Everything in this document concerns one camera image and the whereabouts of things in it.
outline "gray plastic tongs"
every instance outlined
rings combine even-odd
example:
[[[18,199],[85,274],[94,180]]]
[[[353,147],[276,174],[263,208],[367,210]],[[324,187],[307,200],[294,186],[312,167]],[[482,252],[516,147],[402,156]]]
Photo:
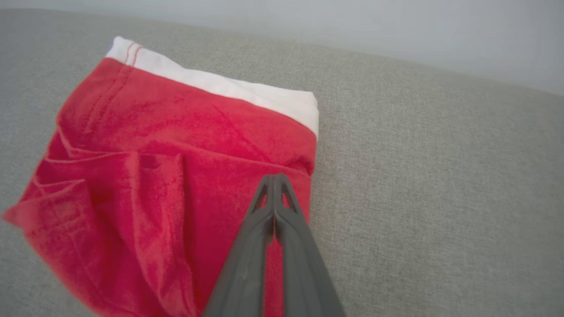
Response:
[[[289,207],[284,205],[284,198]],[[284,174],[262,178],[203,316],[262,316],[266,247],[274,234],[282,244],[284,257],[284,315],[344,317],[296,194]]]

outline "gray wall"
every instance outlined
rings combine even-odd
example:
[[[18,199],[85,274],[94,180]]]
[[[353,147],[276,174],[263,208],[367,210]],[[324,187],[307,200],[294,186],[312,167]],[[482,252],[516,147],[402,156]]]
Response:
[[[564,95],[563,0],[3,0],[408,59]]]

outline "red cloth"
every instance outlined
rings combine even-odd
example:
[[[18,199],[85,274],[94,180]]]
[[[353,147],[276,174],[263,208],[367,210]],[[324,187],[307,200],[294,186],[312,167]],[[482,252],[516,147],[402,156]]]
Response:
[[[56,123],[4,219],[102,316],[199,316],[265,174],[309,218],[316,135],[273,110],[105,58]],[[266,316],[283,315],[281,257],[272,243]]]

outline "white fabric trim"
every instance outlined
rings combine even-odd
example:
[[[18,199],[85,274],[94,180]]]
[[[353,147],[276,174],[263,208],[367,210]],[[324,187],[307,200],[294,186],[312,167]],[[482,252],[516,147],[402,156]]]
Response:
[[[185,69],[169,58],[119,36],[113,40],[113,46],[106,57],[212,94],[241,99],[281,113],[303,124],[318,136],[318,104],[313,93],[309,91],[277,88]]]

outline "gray fabric surface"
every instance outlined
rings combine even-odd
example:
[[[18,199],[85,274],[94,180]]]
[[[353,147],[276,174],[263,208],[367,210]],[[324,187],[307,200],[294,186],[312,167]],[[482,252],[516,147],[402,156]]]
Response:
[[[0,10],[0,209],[116,35],[312,91],[311,229],[349,316],[564,315],[564,97],[406,61],[135,19]],[[5,316],[88,316],[0,224]]]

